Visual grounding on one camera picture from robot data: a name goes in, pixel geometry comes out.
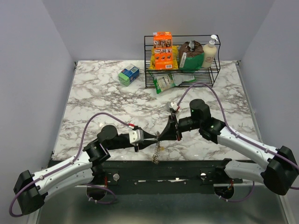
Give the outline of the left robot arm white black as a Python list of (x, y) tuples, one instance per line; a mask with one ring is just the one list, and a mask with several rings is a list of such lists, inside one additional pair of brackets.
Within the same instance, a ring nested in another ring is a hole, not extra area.
[(14, 193), (21, 214), (38, 210), (51, 194), (76, 185), (101, 183), (106, 175), (102, 163), (110, 158), (109, 150), (134, 147), (138, 152), (157, 143), (157, 139), (138, 126), (130, 127), (126, 134), (118, 134), (113, 125), (104, 126), (78, 155), (50, 168), (35, 173), (26, 170), (19, 175)]

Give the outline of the metal disc with keyrings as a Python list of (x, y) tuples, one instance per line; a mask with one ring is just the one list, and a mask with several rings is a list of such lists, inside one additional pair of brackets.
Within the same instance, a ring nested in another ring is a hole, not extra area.
[(154, 164), (158, 164), (159, 163), (159, 157), (160, 157), (160, 154), (161, 154), (161, 146), (160, 146), (160, 141), (158, 140), (158, 137), (159, 137), (160, 133), (159, 131), (156, 132), (156, 140), (157, 140), (157, 143), (156, 143), (156, 146), (155, 146), (155, 150), (154, 150), (154, 153), (152, 155), (152, 162)]

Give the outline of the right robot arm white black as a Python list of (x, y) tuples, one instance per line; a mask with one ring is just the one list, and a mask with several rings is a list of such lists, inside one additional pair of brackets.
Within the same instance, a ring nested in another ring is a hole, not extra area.
[(229, 159), (216, 169), (215, 178), (221, 183), (229, 179), (245, 179), (264, 184), (278, 195), (286, 195), (299, 175), (299, 168), (292, 150), (265, 145), (247, 138), (225, 122), (211, 116), (209, 106), (202, 99), (189, 103), (190, 117), (177, 119), (179, 106), (169, 102), (167, 111), (171, 113), (168, 123), (158, 140), (182, 139), (182, 133), (195, 130), (206, 140), (231, 148), (252, 160), (252, 163)]

